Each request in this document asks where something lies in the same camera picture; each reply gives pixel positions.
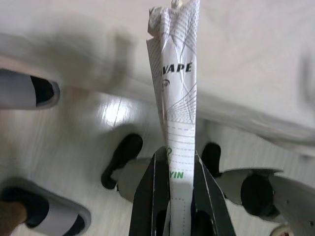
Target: slipper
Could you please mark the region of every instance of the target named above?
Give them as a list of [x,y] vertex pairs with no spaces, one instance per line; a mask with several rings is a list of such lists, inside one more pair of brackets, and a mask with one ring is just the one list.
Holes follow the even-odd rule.
[[104,188],[115,188],[117,182],[111,178],[113,171],[124,167],[128,161],[135,159],[141,151],[142,145],[142,138],[138,134],[129,134],[119,143],[112,160],[101,176]]
[[20,202],[27,210],[26,226],[48,236],[81,235],[91,224],[85,207],[28,180],[15,178],[1,184],[0,201]]
[[0,109],[42,110],[60,98],[56,82],[0,69]]
[[215,180],[227,199],[242,206],[241,188],[248,176],[256,174],[267,177],[279,172],[282,172],[282,170],[269,168],[231,169],[221,172],[218,177],[215,177]]
[[274,205],[274,189],[268,177],[252,174],[241,187],[242,206],[248,214],[259,217],[276,217],[280,212]]
[[216,143],[207,143],[202,151],[201,160],[213,177],[220,176],[219,164],[221,148]]
[[271,233],[270,236],[294,236],[294,232],[292,231],[289,225],[283,224],[277,226]]

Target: white floor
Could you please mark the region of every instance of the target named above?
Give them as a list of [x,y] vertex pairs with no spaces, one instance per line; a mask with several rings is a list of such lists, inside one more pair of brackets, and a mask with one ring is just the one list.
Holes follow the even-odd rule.
[[[261,138],[214,123],[198,121],[199,150],[207,140],[221,145],[221,169],[276,167],[315,186],[315,161]],[[87,236],[128,234],[132,205],[104,189],[100,175],[120,140],[130,132],[144,139],[140,157],[163,144],[157,110],[106,94],[63,88],[60,103],[44,111],[0,111],[0,181],[31,179],[42,187],[85,205],[92,213]],[[274,225],[228,203],[238,236],[268,236]],[[14,236],[40,234],[20,226]]]

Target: black and white slipper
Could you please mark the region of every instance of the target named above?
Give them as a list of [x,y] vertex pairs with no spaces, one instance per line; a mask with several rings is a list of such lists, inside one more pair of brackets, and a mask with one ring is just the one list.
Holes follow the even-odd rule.
[[41,110],[60,98],[56,82],[0,69],[0,109]]
[[0,201],[23,204],[27,227],[48,236],[81,235],[91,224],[91,214],[85,207],[24,179],[1,184]]
[[142,138],[138,134],[129,134],[119,143],[112,160],[101,176],[101,182],[105,188],[115,188],[116,181],[111,178],[113,171],[124,167],[128,161],[135,159],[141,151],[142,145]]

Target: white cloth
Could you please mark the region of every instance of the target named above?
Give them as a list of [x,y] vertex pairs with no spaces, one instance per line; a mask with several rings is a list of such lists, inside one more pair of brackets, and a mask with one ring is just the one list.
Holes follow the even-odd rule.
[[[0,0],[0,67],[155,102],[145,40],[156,4]],[[314,25],[312,0],[201,1],[199,115],[315,156]]]

